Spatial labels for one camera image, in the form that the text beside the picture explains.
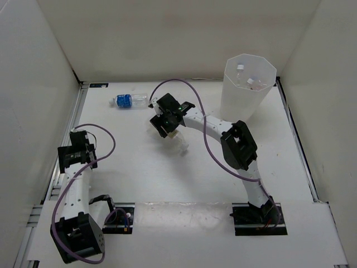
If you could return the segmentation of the large green label bottle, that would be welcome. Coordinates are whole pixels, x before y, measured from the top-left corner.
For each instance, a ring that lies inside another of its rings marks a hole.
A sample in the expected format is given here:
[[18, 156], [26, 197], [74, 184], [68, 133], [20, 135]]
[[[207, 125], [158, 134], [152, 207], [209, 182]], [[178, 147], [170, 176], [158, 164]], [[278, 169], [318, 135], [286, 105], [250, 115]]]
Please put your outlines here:
[[146, 132], [154, 140], [155, 148], [161, 153], [168, 156], [185, 156], [188, 153], [189, 144], [180, 131], [174, 130], [173, 134], [162, 138], [152, 125], [147, 125]]

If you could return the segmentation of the blue label plastic bottle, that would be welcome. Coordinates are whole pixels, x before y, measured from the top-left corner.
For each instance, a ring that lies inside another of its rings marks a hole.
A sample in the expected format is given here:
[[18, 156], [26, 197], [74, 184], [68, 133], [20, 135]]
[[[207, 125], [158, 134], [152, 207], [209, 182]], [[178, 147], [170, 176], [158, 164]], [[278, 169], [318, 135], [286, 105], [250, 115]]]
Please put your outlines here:
[[145, 109], [148, 107], [148, 95], [119, 94], [109, 100], [109, 105], [118, 109]]

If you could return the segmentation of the clear bottle without label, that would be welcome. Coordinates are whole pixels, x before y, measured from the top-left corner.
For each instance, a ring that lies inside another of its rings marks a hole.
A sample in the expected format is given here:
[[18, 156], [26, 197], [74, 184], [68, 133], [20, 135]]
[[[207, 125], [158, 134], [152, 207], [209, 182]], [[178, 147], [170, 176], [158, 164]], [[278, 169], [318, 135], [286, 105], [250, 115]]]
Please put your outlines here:
[[235, 85], [237, 87], [239, 87], [241, 85], [243, 73], [244, 73], [244, 64], [238, 64], [237, 65], [237, 75], [236, 75], [236, 80], [235, 80]]

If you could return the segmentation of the clear bottle white cap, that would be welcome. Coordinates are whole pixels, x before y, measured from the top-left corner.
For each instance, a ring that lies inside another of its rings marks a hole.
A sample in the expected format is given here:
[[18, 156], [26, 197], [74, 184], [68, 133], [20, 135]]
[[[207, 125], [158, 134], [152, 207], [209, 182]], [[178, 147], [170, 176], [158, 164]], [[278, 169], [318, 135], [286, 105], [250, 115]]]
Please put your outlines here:
[[259, 79], [249, 78], [246, 83], [246, 88], [250, 90], [260, 91], [266, 87], [265, 84]]

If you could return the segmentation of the red label plastic bottle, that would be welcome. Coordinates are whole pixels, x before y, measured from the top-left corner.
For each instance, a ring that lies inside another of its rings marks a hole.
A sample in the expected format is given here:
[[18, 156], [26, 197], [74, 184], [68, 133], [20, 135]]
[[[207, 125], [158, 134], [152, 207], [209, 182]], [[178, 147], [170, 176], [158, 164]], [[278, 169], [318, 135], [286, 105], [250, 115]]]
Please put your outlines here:
[[267, 87], [267, 84], [263, 83], [260, 80], [254, 81], [250, 88], [255, 91], [261, 91], [262, 89], [265, 89]]

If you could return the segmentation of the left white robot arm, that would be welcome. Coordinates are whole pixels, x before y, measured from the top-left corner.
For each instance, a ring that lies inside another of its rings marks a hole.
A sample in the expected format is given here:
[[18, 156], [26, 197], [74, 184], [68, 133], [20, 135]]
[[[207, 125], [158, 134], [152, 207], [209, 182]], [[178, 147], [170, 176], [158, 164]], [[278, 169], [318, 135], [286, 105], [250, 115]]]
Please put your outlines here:
[[89, 197], [89, 182], [96, 162], [95, 145], [85, 130], [70, 132], [69, 146], [58, 147], [64, 190], [52, 213], [50, 234], [65, 264], [90, 261], [105, 252], [102, 228], [112, 223], [117, 210], [109, 195]]

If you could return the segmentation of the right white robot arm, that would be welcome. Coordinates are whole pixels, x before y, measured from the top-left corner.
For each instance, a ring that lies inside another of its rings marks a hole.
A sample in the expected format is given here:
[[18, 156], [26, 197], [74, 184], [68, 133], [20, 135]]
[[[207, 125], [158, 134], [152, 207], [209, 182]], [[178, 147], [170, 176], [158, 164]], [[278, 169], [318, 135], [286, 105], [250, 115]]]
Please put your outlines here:
[[257, 164], [257, 144], [245, 122], [231, 123], [208, 116], [190, 102], [180, 104], [169, 93], [150, 100], [149, 107], [156, 112], [150, 123], [161, 137], [165, 138], [178, 126], [184, 126], [202, 132], [206, 146], [208, 136], [220, 143], [225, 162], [236, 172], [226, 171], [243, 181], [252, 220], [263, 223], [280, 216], [262, 183]]

